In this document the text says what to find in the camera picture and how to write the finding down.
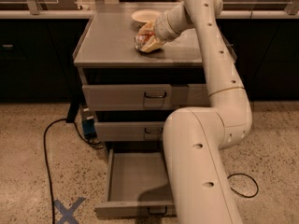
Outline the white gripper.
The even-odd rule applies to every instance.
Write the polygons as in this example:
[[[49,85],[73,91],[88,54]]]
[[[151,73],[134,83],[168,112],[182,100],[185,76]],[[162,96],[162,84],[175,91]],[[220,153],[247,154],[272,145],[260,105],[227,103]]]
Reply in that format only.
[[[151,53],[161,49],[165,42],[178,38],[184,31],[192,29],[193,24],[183,3],[164,11],[156,21],[149,21],[143,25],[138,33],[152,35],[142,52]]]

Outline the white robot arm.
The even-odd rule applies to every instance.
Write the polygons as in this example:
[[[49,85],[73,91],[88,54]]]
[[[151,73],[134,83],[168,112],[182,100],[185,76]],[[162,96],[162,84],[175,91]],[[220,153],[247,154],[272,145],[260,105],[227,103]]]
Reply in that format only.
[[[142,34],[172,41],[196,31],[209,107],[184,107],[164,123],[164,157],[178,224],[243,224],[220,151],[240,143],[252,124],[249,99],[216,23],[221,0],[183,0]]]

